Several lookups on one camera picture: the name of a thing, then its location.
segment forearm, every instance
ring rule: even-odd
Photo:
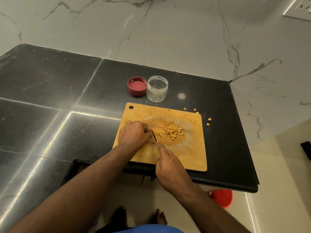
[[[173,195],[187,210],[202,233],[249,232],[196,184]]]
[[[10,232],[87,231],[131,157],[128,147],[115,147],[53,193]]]

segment black granite countertop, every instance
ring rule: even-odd
[[[129,78],[154,75],[169,82],[164,101],[128,93]],[[190,177],[257,192],[228,82],[21,44],[0,58],[0,231],[59,188],[72,160],[111,150],[127,102],[196,108],[203,124],[211,117],[203,126],[208,170]],[[155,165],[130,162],[124,171],[155,176]]]

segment person's left hand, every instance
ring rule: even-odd
[[[125,145],[133,156],[152,136],[147,124],[140,121],[127,121],[119,133],[119,145]]]

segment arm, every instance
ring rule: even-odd
[[[201,232],[249,232],[192,182],[179,159],[157,142],[160,158],[155,173],[161,186],[190,214]]]
[[[109,190],[151,136],[148,125],[128,121],[119,145],[54,192],[9,232],[87,232]]]

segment foot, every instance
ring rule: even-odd
[[[152,219],[152,224],[167,225],[167,220],[165,218],[164,212],[161,212],[160,209],[156,210],[155,215]]]
[[[121,206],[115,210],[111,218],[111,223],[122,228],[127,227],[127,216],[124,206]]]

